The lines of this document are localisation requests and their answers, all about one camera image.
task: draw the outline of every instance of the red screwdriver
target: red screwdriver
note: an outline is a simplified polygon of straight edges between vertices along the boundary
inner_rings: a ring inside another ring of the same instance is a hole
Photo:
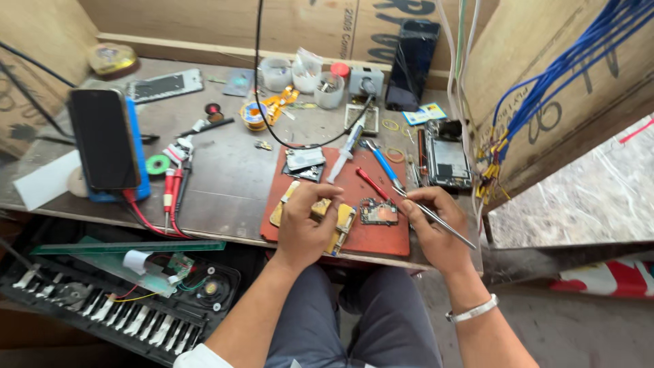
[[[168,217],[170,216],[170,207],[173,204],[173,181],[175,169],[165,171],[165,181],[163,183],[163,212],[165,213],[165,227],[163,231],[168,233]]]
[[[381,198],[384,198],[384,200],[389,200],[391,204],[395,205],[395,202],[393,202],[393,199],[391,199],[388,194],[384,191],[384,189],[380,188],[377,184],[375,184],[372,179],[370,179],[370,176],[366,174],[366,172],[362,168],[356,168],[356,174],[362,177],[365,181],[368,182],[376,191],[379,193]]]

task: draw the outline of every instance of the hand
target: hand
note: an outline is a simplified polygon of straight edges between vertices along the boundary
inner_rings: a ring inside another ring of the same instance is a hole
[[[427,222],[421,209],[411,201],[421,201],[425,206],[435,208],[438,217],[467,238],[466,214],[454,199],[441,187],[420,188],[408,192],[407,198],[402,201],[402,209],[418,234],[418,241],[427,260],[444,276],[472,266],[466,245],[437,223]]]
[[[343,203],[342,188],[329,184],[302,183],[284,205],[279,225],[279,243],[273,260],[290,270],[302,272],[322,255],[332,239]],[[309,218],[311,206],[321,198],[332,200],[320,224]]]

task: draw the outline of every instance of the silver bracelet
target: silver bracelet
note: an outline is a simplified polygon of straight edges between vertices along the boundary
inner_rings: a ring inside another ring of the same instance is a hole
[[[495,308],[498,304],[500,304],[500,299],[497,297],[497,295],[491,294],[490,300],[485,302],[484,304],[480,306],[476,306],[475,308],[472,308],[467,312],[457,314],[456,316],[450,310],[449,313],[445,314],[445,318],[447,318],[447,320],[452,323],[458,323],[461,321],[469,320],[470,318],[477,317],[481,314],[484,314],[489,310]]]

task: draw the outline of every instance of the green tape roll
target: green tape roll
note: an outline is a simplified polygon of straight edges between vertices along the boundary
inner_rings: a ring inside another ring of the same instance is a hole
[[[150,175],[161,175],[170,167],[170,158],[166,155],[154,155],[145,162],[145,170]]]

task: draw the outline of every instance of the white paper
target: white paper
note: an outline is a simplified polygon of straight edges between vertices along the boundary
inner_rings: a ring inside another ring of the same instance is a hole
[[[145,274],[145,259],[151,255],[152,252],[143,252],[138,250],[131,250],[125,254],[123,258],[123,267],[138,273],[139,275]]]
[[[74,150],[14,181],[14,186],[28,211],[43,206],[66,193],[66,181],[80,166],[79,151]]]

